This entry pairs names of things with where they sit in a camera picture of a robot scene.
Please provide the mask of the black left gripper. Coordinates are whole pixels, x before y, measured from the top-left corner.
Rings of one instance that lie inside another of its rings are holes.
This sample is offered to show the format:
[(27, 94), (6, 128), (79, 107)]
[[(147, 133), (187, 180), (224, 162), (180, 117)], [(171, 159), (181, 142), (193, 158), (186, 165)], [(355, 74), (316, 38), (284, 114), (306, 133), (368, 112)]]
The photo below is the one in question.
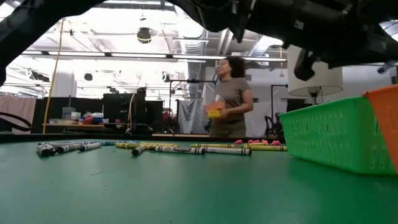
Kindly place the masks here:
[(289, 1), (285, 43), (301, 50), (294, 67), (302, 81), (311, 79), (312, 66), (329, 68), (365, 63), (397, 62), (397, 41), (381, 23), (397, 19), (397, 1)]

